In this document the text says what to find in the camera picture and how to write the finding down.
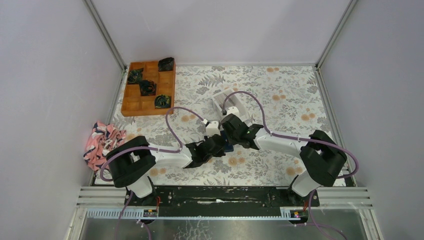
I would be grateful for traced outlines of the blue leather card holder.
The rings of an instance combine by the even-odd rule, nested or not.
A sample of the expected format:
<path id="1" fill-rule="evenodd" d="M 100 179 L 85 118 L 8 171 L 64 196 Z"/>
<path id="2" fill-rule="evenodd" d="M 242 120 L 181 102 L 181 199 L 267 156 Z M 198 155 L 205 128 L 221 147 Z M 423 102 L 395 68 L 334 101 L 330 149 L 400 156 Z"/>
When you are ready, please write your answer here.
<path id="1" fill-rule="evenodd" d="M 221 135 L 221 137 L 225 141 L 225 145 L 224 145 L 224 148 L 223 148 L 224 152 L 225 153 L 233 152 L 234 151 L 234 146 L 229 143 L 229 139 L 228 139 L 225 131 L 224 130 L 221 130 L 220 131 L 220 135 Z"/>

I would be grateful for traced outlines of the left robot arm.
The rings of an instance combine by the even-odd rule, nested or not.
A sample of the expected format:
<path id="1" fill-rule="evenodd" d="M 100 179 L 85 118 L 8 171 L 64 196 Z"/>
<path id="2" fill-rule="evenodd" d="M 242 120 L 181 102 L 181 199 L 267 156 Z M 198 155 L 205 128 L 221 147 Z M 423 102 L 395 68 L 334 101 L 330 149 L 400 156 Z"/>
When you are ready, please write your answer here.
<path id="1" fill-rule="evenodd" d="M 144 206 L 155 200 L 154 185 L 148 176 L 156 167 L 198 168 L 211 158 L 225 155 L 226 140 L 219 134 L 181 148 L 149 144 L 138 136 L 106 155 L 106 167 L 116 188 L 127 188 Z"/>

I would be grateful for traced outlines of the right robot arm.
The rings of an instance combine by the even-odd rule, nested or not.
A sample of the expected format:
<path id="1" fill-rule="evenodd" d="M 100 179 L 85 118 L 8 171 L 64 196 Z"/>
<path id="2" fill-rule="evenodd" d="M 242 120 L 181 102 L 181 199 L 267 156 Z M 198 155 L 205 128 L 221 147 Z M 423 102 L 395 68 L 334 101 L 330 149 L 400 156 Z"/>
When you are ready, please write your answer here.
<path id="1" fill-rule="evenodd" d="M 323 131 L 315 130 L 308 138 L 267 131 L 265 126 L 248 126 L 239 117 L 229 114 L 221 126 L 231 145 L 246 149 L 275 151 L 300 159 L 305 171 L 289 185 L 287 201 L 301 205 L 318 187 L 332 187 L 347 161 L 347 155 Z"/>

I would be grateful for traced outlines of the white plastic card box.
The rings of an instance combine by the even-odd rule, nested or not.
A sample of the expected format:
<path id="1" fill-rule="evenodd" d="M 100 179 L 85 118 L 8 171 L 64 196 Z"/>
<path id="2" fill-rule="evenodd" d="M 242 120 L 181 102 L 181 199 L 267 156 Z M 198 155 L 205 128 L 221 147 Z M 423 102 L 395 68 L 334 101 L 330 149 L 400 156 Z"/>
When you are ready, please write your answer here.
<path id="1" fill-rule="evenodd" d="M 236 95 L 231 95 L 226 101 L 227 96 L 234 92 L 233 89 L 227 88 L 219 90 L 215 93 L 211 99 L 213 107 L 218 114 L 218 119 L 222 120 L 227 114 L 234 114 L 240 118 L 240 120 L 247 121 L 250 117 L 245 104 Z"/>

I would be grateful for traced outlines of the stack of cards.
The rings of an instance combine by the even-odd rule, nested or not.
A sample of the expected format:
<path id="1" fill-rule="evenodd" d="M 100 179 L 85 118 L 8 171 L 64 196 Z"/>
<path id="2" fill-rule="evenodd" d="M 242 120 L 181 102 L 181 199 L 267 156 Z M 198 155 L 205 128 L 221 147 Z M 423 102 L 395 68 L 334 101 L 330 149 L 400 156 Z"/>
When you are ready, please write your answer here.
<path id="1" fill-rule="evenodd" d="M 227 97 L 226 94 L 220 94 L 220 95 L 217 95 L 215 97 L 215 100 L 218 102 L 218 106 L 222 110 L 229 108 L 229 107 L 236 106 L 236 103 L 231 98 L 229 98 L 228 100 L 225 100 L 226 97 Z"/>

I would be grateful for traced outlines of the floral tablecloth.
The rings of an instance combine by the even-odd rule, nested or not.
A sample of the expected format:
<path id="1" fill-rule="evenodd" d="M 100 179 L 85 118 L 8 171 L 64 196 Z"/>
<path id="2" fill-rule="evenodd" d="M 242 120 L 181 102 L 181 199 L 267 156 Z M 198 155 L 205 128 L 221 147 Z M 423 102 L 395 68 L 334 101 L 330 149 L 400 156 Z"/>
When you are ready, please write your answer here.
<path id="1" fill-rule="evenodd" d="M 177 110 L 169 122 L 162 115 L 123 116 L 120 94 L 112 123 L 126 130 L 127 140 L 145 136 L 161 146 L 175 146 L 177 139 L 196 142 L 205 131 L 201 118 L 217 118 L 212 95 L 233 89 L 248 109 L 248 125 L 266 123 L 302 137 L 315 130 L 331 133 L 311 66 L 178 66 L 175 86 Z M 149 176 L 156 185 L 288 186 L 304 171 L 302 161 L 290 155 L 235 146 L 201 167 L 155 167 Z"/>

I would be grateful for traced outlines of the dark rolled cloth bottom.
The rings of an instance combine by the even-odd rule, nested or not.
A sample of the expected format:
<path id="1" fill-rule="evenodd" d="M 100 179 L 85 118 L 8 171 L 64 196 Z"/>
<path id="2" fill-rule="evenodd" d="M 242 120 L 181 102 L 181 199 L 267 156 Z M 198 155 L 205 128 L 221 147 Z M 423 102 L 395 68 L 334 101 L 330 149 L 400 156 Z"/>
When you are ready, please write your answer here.
<path id="1" fill-rule="evenodd" d="M 166 94 L 159 94 L 155 97 L 155 109 L 169 109 L 172 105 L 172 96 Z"/>

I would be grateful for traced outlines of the dark rolled cloth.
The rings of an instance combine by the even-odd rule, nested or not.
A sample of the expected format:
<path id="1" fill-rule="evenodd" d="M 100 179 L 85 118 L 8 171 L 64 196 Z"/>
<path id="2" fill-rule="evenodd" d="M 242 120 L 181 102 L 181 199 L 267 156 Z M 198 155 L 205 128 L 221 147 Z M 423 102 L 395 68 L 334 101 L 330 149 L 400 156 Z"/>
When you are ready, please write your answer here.
<path id="1" fill-rule="evenodd" d="M 169 109 L 172 105 L 172 96 L 166 94 L 159 94 L 155 97 L 155 109 Z"/>
<path id="2" fill-rule="evenodd" d="M 166 57 L 158 61 L 157 67 L 159 72 L 172 72 L 174 70 L 175 58 Z"/>
<path id="3" fill-rule="evenodd" d="M 152 80 L 143 79 L 139 82 L 140 95 L 142 97 L 155 96 L 157 84 Z"/>
<path id="4" fill-rule="evenodd" d="M 127 84 L 138 85 L 143 80 L 144 68 L 132 69 L 128 72 Z"/>

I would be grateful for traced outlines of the wooden compartment tray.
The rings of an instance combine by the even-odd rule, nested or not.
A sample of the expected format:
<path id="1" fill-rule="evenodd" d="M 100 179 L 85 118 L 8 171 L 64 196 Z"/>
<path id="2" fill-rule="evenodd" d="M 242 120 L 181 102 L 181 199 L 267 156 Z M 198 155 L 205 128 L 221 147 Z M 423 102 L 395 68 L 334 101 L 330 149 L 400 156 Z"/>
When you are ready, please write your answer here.
<path id="1" fill-rule="evenodd" d="M 121 114 L 125 117 L 172 114 L 175 88 L 173 57 L 131 62 L 125 78 Z"/>

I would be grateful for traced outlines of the dark rolled cloth middle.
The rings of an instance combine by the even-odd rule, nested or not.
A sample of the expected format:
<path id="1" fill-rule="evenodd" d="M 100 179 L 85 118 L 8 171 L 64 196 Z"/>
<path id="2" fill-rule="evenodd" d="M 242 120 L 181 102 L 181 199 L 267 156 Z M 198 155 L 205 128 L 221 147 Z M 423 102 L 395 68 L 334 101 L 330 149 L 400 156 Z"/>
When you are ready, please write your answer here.
<path id="1" fill-rule="evenodd" d="M 139 82 L 140 95 L 142 97 L 155 96 L 157 84 L 152 80 L 143 79 Z"/>

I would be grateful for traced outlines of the dark rolled cloth top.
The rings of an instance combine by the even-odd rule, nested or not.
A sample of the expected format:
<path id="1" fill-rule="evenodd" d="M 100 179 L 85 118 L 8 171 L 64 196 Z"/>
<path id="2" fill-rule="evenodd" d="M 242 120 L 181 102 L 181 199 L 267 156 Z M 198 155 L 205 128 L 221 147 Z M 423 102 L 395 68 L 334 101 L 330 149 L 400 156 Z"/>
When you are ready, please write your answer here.
<path id="1" fill-rule="evenodd" d="M 172 72 L 174 70 L 175 58 L 166 57 L 158 61 L 157 67 L 159 72 Z"/>

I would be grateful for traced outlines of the pink patterned cloth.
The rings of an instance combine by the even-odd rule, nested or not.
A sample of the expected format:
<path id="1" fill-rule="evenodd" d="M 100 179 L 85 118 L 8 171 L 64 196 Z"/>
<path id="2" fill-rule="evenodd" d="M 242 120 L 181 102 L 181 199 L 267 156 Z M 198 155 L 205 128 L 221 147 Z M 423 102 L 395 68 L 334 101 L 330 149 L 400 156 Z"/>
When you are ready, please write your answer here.
<path id="1" fill-rule="evenodd" d="M 107 154 L 125 143 L 127 131 L 114 124 L 97 121 L 85 145 L 83 160 L 94 172 L 101 169 L 107 161 Z"/>

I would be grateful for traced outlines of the dark rolled cloth left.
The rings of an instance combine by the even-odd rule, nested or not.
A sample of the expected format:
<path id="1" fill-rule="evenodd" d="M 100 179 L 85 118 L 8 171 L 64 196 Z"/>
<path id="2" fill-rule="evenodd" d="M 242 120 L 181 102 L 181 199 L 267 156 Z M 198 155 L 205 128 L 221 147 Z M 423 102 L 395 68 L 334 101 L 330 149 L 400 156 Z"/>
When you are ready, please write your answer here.
<path id="1" fill-rule="evenodd" d="M 138 85 L 143 80 L 144 68 L 132 69 L 128 72 L 127 84 Z"/>

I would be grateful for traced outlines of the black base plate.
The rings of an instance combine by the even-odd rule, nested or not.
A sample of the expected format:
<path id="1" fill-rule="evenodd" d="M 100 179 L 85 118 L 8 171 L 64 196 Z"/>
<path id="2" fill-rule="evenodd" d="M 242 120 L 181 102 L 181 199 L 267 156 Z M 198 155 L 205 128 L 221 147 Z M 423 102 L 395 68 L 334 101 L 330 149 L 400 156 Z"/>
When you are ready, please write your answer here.
<path id="1" fill-rule="evenodd" d="M 153 207 L 160 217 L 280 217 L 282 210 L 306 211 L 319 198 L 275 186 L 160 185 L 144 198 L 126 193 L 131 207 Z"/>

